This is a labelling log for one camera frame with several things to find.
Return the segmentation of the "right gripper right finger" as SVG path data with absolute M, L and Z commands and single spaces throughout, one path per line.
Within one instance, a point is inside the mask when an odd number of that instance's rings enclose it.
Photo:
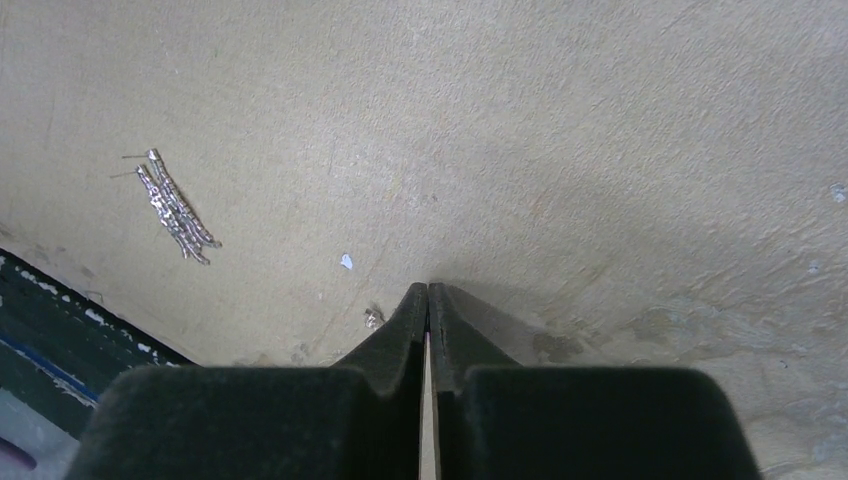
M 756 479 L 708 375 L 669 367 L 524 366 L 475 327 L 490 306 L 428 288 L 441 479 Z

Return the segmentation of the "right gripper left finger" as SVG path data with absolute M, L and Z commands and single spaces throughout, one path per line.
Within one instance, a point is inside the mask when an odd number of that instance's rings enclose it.
M 428 294 L 324 367 L 145 366 L 104 392 L 71 479 L 416 479 Z

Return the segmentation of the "gold earring cluster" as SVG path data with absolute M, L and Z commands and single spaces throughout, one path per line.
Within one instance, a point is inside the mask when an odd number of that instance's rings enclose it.
M 143 185 L 159 223 L 177 243 L 184 259 L 192 258 L 200 265 L 209 266 L 210 260 L 204 250 L 219 249 L 222 243 L 200 220 L 159 151 L 151 148 L 142 155 L 124 155 L 122 159 L 145 160 L 135 167 L 133 174 Z

